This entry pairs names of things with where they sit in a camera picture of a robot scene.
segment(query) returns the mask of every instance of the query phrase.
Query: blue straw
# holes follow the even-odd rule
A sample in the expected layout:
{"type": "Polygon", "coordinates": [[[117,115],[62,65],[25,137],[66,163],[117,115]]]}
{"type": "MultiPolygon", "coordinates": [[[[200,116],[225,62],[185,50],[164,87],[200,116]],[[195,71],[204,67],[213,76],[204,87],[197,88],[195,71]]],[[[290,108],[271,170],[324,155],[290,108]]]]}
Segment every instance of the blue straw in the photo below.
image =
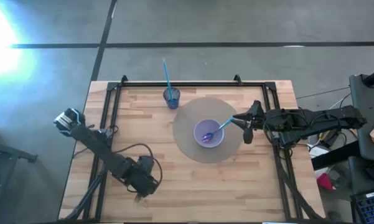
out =
{"type": "Polygon", "coordinates": [[[170,87],[169,75],[167,74],[167,67],[166,67],[166,60],[165,59],[163,59],[163,68],[164,68],[164,74],[166,75],[167,87],[169,89],[170,101],[173,101],[172,91],[171,91],[172,88],[170,87]]]}

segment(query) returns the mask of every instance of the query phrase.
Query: gray circular mat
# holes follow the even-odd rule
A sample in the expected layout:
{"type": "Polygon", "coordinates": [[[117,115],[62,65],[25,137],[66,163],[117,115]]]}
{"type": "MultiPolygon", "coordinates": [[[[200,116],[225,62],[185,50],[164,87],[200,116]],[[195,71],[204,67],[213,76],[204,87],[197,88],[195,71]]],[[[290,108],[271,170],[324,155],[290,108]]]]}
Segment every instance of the gray circular mat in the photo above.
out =
{"type": "Polygon", "coordinates": [[[234,155],[242,142],[243,131],[234,124],[224,127],[224,140],[214,148],[200,146],[194,138],[195,125],[203,119],[226,122],[235,109],[228,103],[210,97],[188,102],[178,109],[173,122],[173,136],[177,146],[187,157],[197,162],[221,162],[234,155]]]}

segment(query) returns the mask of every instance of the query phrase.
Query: red object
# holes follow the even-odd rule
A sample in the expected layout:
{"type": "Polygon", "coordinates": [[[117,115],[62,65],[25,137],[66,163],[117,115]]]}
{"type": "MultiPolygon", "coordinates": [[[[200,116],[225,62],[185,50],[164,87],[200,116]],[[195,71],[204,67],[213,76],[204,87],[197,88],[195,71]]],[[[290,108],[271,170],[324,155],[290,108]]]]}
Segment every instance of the red object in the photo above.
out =
{"type": "Polygon", "coordinates": [[[317,183],[319,186],[327,189],[327,190],[334,190],[332,188],[332,184],[330,183],[330,179],[329,179],[329,176],[328,174],[321,174],[318,178],[317,178],[317,183]]]}

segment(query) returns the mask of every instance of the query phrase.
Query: table leg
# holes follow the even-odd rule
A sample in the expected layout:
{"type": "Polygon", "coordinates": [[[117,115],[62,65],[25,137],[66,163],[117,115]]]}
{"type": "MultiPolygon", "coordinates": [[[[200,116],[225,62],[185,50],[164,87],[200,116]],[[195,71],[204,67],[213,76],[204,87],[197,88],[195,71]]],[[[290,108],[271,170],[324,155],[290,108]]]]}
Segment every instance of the table leg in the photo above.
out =
{"type": "Polygon", "coordinates": [[[37,155],[35,154],[30,154],[19,149],[14,149],[13,147],[9,147],[1,143],[0,143],[0,153],[8,153],[10,155],[15,155],[19,158],[28,160],[28,162],[35,162],[37,158],[37,155]]]}
{"type": "Polygon", "coordinates": [[[311,159],[314,170],[319,170],[339,162],[346,161],[350,156],[361,157],[358,141],[351,142],[338,149],[311,159]]]}

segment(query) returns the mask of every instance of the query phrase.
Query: black clamp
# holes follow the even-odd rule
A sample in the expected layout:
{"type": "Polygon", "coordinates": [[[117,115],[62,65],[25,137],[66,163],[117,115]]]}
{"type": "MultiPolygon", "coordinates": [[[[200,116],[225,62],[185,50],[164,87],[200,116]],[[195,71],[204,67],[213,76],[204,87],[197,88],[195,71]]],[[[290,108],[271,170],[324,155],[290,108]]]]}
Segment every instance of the black clamp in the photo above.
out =
{"type": "Polygon", "coordinates": [[[242,86],[243,85],[241,77],[239,75],[235,75],[234,76],[234,81],[238,82],[238,86],[242,86]]]}

